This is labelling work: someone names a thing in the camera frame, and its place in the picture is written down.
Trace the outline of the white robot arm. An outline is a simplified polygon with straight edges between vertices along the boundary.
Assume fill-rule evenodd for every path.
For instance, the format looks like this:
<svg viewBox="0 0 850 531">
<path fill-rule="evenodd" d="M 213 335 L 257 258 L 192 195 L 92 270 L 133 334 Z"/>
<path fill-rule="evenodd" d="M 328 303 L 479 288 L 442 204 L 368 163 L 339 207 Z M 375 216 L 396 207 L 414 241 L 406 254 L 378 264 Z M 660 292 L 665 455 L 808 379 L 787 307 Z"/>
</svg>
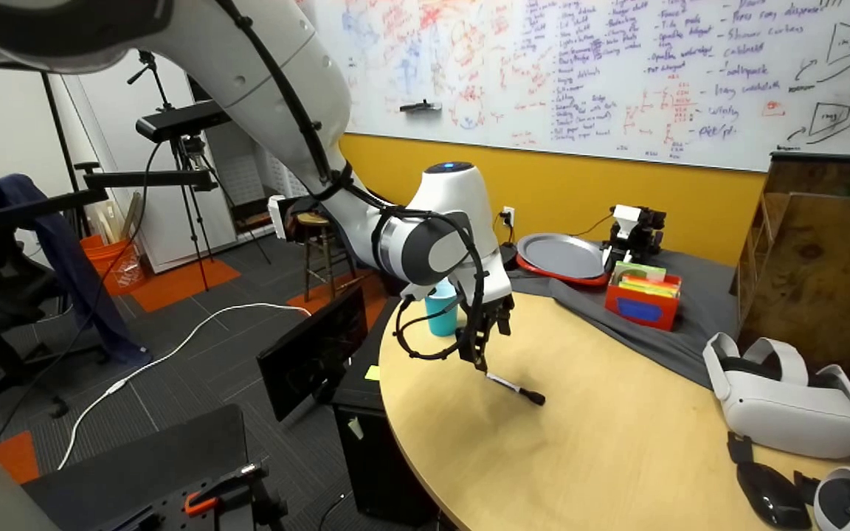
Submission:
<svg viewBox="0 0 850 531">
<path fill-rule="evenodd" d="M 359 261 L 405 281 L 414 298 L 455 282 L 455 357 L 479 366 L 488 338 L 510 326 L 482 170 L 436 163 L 411 204 L 375 198 L 339 149 L 349 84 L 294 0 L 0 0 L 0 62 L 89 73 L 130 49 L 178 62 L 324 207 Z"/>
</svg>

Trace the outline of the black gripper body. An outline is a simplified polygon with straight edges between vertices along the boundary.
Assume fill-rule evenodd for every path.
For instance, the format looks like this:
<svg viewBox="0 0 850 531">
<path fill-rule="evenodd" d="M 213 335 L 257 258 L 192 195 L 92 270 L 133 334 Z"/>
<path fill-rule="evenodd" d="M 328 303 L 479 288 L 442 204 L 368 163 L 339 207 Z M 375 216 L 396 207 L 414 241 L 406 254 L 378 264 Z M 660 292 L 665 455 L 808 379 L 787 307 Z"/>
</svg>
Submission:
<svg viewBox="0 0 850 531">
<path fill-rule="evenodd" d="M 485 347 L 491 342 L 491 329 L 499 329 L 502 335 L 510 334 L 510 310 L 513 310 L 510 294 L 465 310 L 465 322 L 457 326 L 457 350 L 465 363 L 485 366 Z"/>
</svg>

